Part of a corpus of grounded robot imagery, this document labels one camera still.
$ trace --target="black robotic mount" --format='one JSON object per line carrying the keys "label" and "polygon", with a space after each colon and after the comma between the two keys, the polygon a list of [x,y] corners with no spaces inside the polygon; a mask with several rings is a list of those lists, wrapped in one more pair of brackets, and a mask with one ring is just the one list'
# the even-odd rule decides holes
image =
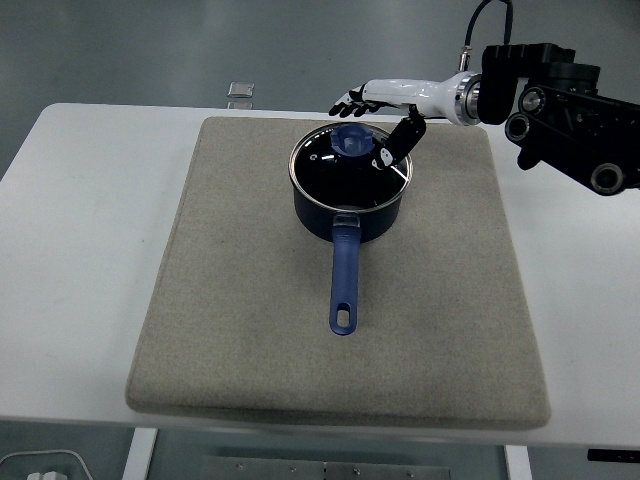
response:
{"label": "black robotic mount", "polygon": [[[543,161],[600,195],[638,188],[640,106],[598,96],[600,67],[573,63],[574,57],[574,50],[551,43],[487,47],[478,118],[506,120],[523,170]],[[528,81],[511,114],[522,77]]]}

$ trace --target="pot lid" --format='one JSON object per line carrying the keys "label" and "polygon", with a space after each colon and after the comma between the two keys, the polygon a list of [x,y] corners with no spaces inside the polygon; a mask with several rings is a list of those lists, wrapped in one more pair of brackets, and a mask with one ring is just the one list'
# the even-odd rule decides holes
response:
{"label": "pot lid", "polygon": [[291,154],[291,181],[311,201],[336,211],[383,208],[400,197],[411,179],[408,156],[384,170],[372,165],[388,136],[362,123],[314,130]]}

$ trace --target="white table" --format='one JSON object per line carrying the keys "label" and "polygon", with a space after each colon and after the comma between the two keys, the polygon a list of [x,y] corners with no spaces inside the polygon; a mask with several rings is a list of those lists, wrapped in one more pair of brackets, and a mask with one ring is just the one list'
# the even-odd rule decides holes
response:
{"label": "white table", "polygon": [[[0,182],[0,418],[640,447],[640,194],[601,198],[489,133],[553,416],[530,432],[263,427],[124,401],[187,168],[209,116],[323,114],[53,105]],[[397,120],[367,117],[365,120]]]}

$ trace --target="lid rim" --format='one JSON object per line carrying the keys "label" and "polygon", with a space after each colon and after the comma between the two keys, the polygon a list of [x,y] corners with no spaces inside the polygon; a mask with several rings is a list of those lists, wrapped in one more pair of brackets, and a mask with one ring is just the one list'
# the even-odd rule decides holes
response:
{"label": "lid rim", "polygon": [[[300,153],[300,150],[302,150],[302,147],[304,146],[304,144],[306,142],[308,142],[309,139],[312,138],[314,135],[317,135],[319,132],[325,131],[327,129],[333,129],[333,128],[336,128],[338,126],[345,125],[347,123],[354,123],[354,122],[330,123],[330,124],[324,125],[322,127],[316,128],[315,130],[312,130],[307,135],[305,135],[296,144],[296,146],[293,148],[293,151],[291,152],[291,155],[289,156],[289,179],[291,180],[291,183],[293,184],[293,187],[297,192],[299,192],[307,200],[311,201],[312,203],[314,203],[318,207],[323,208],[325,210],[329,210],[329,211],[334,212],[334,213],[361,213],[361,214],[371,213],[371,212],[376,212],[378,210],[382,210],[383,208],[386,208],[389,205],[395,203],[400,197],[402,197],[402,195],[404,194],[405,189],[407,188],[407,186],[411,182],[411,177],[413,175],[413,162],[411,161],[411,155],[407,155],[406,157],[404,157],[402,159],[402,161],[406,162],[406,164],[407,164],[407,174],[406,174],[406,178],[404,179],[405,181],[404,181],[404,183],[402,185],[402,188],[400,188],[400,190],[392,198],[390,198],[386,202],[384,202],[384,203],[382,203],[380,205],[376,205],[375,207],[371,207],[371,208],[347,210],[347,209],[342,209],[342,208],[337,208],[337,207],[332,207],[330,205],[326,205],[326,204],[320,202],[319,200],[315,199],[311,195],[309,195],[309,193],[307,193],[305,191],[305,189],[302,188],[302,186],[300,185],[300,182],[298,181],[298,178],[297,178],[296,173],[295,173],[294,165],[295,165],[296,160],[298,158],[298,154]],[[386,132],[385,130],[381,129],[380,127],[376,127],[374,125],[370,125],[370,124],[367,124],[367,123],[362,123],[361,125],[367,126],[373,132],[376,132],[376,133],[384,136],[385,138],[389,136],[389,133]]]}

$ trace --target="handle hole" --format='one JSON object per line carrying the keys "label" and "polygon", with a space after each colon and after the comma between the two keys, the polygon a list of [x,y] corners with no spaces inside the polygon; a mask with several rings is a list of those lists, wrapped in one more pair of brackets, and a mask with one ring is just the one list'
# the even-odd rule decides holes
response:
{"label": "handle hole", "polygon": [[338,326],[343,328],[349,326],[351,316],[349,310],[349,305],[346,303],[341,303],[340,305],[338,305]]}

